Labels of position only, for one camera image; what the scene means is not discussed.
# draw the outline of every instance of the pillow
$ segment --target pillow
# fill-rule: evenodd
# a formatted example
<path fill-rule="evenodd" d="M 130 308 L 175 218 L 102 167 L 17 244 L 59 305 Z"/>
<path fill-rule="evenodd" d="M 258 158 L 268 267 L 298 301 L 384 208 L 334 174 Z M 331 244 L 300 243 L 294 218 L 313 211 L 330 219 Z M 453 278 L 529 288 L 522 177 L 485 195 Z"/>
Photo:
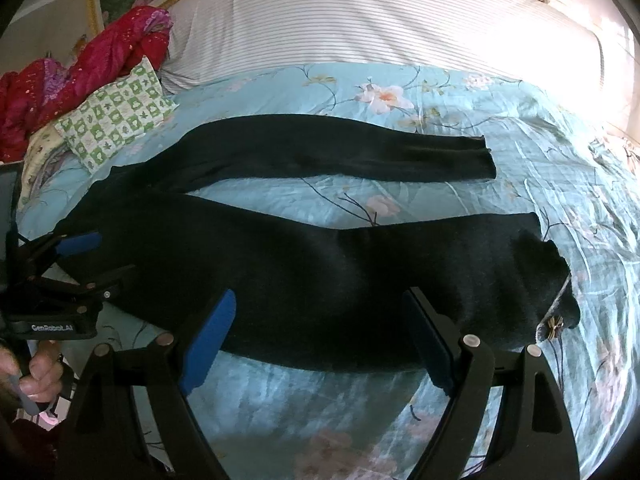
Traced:
<path fill-rule="evenodd" d="M 68 147 L 55 129 L 54 122 L 41 127 L 29 137 L 29 147 L 24 154 L 18 211 L 30 200 L 32 193 L 36 191 L 34 188 L 43 184 L 46 178 L 42 172 L 49 161 L 61 153 L 68 153 Z"/>
<path fill-rule="evenodd" d="M 158 126 L 176 107 L 162 96 L 158 76 L 145 56 L 129 75 L 97 89 L 54 126 L 94 174 L 125 144 Z"/>

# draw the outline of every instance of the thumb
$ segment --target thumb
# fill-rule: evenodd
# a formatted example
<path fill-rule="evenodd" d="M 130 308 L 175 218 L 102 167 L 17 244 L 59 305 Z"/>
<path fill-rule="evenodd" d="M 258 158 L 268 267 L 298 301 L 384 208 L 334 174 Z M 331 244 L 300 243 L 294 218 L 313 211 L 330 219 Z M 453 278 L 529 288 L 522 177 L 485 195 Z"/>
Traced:
<path fill-rule="evenodd" d="M 20 375 L 20 366 L 14 354 L 3 346 L 0 346 L 0 374 Z"/>

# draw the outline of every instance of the red floral blanket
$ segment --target red floral blanket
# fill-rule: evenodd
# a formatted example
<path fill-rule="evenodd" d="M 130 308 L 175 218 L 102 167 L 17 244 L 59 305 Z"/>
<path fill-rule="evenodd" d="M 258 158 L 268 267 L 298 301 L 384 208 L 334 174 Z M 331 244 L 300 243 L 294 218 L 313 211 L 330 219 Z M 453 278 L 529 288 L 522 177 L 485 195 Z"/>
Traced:
<path fill-rule="evenodd" d="M 69 69 L 51 58 L 0 78 L 0 160 L 21 160 L 29 134 L 77 108 L 101 86 L 127 75 L 142 56 L 158 70 L 173 25 L 169 13 L 134 7 L 90 41 Z"/>

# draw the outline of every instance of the black knit garment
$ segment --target black knit garment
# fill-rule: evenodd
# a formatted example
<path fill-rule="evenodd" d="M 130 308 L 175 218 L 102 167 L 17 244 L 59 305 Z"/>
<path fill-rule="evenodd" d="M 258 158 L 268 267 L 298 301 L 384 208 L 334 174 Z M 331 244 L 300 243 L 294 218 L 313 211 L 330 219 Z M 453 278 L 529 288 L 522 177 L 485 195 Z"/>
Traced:
<path fill-rule="evenodd" d="M 533 213 L 336 230 L 184 195 L 227 178 L 317 174 L 444 182 L 494 178 L 495 167 L 481 138 L 304 115 L 203 124 L 94 183 L 55 231 L 97 229 L 102 245 L 60 264 L 80 282 L 137 265 L 114 304 L 171 331 L 231 288 L 238 313 L 223 349 L 296 368 L 419 367 L 399 307 L 410 286 L 496 348 L 534 342 L 569 269 Z M 556 315 L 579 322 L 571 286 Z"/>

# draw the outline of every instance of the metal screw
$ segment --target metal screw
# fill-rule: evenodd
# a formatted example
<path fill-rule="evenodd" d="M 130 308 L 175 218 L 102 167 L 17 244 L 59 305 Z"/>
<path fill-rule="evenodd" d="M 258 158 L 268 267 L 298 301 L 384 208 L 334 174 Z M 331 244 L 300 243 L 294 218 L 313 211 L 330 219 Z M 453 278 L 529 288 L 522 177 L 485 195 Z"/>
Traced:
<path fill-rule="evenodd" d="M 156 344 L 158 346 L 169 346 L 174 342 L 174 335 L 171 332 L 162 332 L 156 337 Z"/>
<path fill-rule="evenodd" d="M 477 335 L 467 334 L 462 338 L 462 342 L 471 346 L 471 348 L 478 348 L 480 346 L 480 338 Z"/>
<path fill-rule="evenodd" d="M 94 354 L 98 357 L 104 357 L 111 351 L 111 347 L 107 345 L 107 343 L 100 343 L 97 347 L 94 348 Z"/>
<path fill-rule="evenodd" d="M 542 355 L 542 350 L 538 345 L 527 346 L 527 352 L 533 357 L 540 357 Z"/>

